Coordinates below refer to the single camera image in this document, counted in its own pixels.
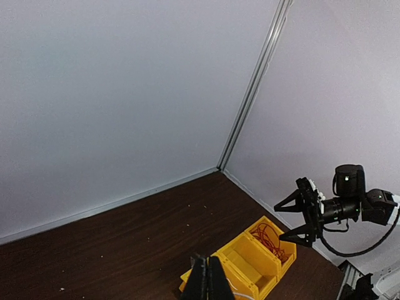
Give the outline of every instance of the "white panel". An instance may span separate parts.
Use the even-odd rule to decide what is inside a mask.
[[[278,1],[2,1],[0,237],[213,168]]]
[[[307,176],[327,196],[334,168],[362,164],[367,188],[400,194],[399,1],[301,1],[289,12],[268,72],[227,170],[270,206]],[[291,225],[297,214],[281,214]],[[388,227],[351,221],[327,234],[342,252],[375,243]],[[400,259],[400,230],[371,254],[350,259],[362,272]],[[331,259],[339,262],[321,244]]]

